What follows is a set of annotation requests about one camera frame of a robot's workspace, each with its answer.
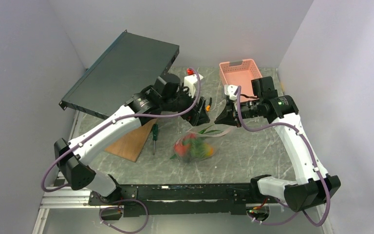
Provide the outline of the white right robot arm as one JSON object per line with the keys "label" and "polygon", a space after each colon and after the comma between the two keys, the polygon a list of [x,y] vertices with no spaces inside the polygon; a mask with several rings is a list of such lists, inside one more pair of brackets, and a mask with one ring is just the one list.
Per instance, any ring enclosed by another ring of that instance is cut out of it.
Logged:
{"label": "white right robot arm", "polygon": [[226,106],[215,124],[242,127],[246,118],[264,117],[279,135],[291,160],[296,179],[261,175],[251,179],[249,197],[261,202],[267,196],[284,201],[294,212],[322,205],[340,188],[338,176],[329,175],[305,135],[299,110],[289,95],[279,96],[272,77],[251,81],[257,99],[240,101],[236,85],[225,85]]}

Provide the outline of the wooden base board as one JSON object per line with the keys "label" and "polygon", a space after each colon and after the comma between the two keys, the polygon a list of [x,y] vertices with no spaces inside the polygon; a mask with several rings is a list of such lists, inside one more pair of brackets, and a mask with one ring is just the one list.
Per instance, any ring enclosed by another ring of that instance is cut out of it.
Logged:
{"label": "wooden base board", "polygon": [[125,134],[119,140],[108,146],[105,152],[131,162],[136,162],[156,122],[157,119],[152,119],[144,126]]}

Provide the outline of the pink plastic basket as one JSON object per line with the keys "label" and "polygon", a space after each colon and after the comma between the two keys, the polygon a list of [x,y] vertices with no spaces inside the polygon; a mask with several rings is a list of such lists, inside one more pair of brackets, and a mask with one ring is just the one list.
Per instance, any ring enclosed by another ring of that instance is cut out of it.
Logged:
{"label": "pink plastic basket", "polygon": [[226,101],[230,101],[229,96],[225,93],[227,85],[241,86],[241,102],[249,100],[258,100],[253,94],[252,80],[262,78],[256,63],[252,59],[243,59],[237,62],[221,62],[220,79],[223,84],[222,94]]}

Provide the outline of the clear zip top bag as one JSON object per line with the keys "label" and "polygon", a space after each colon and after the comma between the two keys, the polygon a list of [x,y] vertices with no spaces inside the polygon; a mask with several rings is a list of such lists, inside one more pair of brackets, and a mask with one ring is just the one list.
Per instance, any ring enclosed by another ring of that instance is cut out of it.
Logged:
{"label": "clear zip top bag", "polygon": [[206,160],[216,153],[217,143],[234,129],[234,126],[216,124],[192,127],[175,141],[170,159],[183,163]]}

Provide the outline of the green fake cucumber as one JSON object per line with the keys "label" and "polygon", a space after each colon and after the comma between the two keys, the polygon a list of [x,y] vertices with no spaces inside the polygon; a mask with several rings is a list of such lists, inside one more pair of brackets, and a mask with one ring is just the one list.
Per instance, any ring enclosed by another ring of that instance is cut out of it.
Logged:
{"label": "green fake cucumber", "polygon": [[205,129],[200,130],[200,131],[198,132],[198,134],[201,134],[201,135],[209,135],[209,134],[217,133],[217,132],[220,132],[220,130],[218,130],[218,129],[210,130],[209,128],[205,128]]}

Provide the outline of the dark rack server chassis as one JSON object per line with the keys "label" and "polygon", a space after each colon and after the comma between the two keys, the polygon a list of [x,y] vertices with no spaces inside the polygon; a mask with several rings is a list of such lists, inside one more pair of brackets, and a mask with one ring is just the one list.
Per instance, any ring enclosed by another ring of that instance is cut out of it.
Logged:
{"label": "dark rack server chassis", "polygon": [[107,119],[166,73],[180,46],[122,32],[61,99],[59,106]]}

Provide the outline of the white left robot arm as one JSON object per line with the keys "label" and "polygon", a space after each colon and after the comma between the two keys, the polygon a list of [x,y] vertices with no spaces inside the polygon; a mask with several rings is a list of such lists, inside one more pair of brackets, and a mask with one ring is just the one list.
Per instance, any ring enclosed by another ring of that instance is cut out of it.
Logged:
{"label": "white left robot arm", "polygon": [[191,126],[209,123],[206,99],[200,95],[203,76],[198,72],[184,82],[172,73],[160,75],[118,108],[109,118],[88,132],[55,144],[56,166],[72,190],[90,189],[109,205],[117,203],[121,189],[111,175],[89,167],[96,156],[112,143],[152,119],[181,117]]}

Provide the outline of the red fake pepper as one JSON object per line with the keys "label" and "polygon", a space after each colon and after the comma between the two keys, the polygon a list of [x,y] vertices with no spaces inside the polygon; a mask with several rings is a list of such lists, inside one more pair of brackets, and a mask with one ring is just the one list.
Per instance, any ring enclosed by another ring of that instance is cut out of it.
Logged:
{"label": "red fake pepper", "polygon": [[180,139],[178,139],[173,146],[174,152],[177,156],[183,157],[186,156],[189,152],[192,143],[197,139],[197,136],[195,133],[189,133]]}

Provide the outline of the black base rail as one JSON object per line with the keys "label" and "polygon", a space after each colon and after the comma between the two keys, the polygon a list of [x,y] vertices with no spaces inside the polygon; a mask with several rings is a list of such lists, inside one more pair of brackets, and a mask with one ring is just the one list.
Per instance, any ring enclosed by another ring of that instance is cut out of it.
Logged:
{"label": "black base rail", "polygon": [[150,215],[217,214],[245,215],[248,208],[271,199],[257,195],[248,183],[123,184],[124,217]]}

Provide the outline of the green handled screwdriver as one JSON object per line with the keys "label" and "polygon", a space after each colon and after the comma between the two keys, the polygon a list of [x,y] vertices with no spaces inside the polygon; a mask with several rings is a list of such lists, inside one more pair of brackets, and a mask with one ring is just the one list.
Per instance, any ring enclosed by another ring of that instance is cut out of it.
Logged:
{"label": "green handled screwdriver", "polygon": [[156,142],[158,139],[158,124],[157,123],[153,124],[151,131],[152,131],[152,140],[153,140],[153,155],[155,155]]}

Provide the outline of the orange black pliers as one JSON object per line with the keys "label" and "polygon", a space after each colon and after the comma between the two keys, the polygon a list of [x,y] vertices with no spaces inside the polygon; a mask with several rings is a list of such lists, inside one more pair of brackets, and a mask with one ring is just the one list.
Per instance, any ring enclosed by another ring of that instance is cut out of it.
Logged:
{"label": "orange black pliers", "polygon": [[207,111],[207,112],[209,112],[210,109],[211,109],[212,101],[213,101],[213,99],[212,99],[212,98],[209,98],[209,103],[208,103],[207,106],[206,106],[206,111]]}

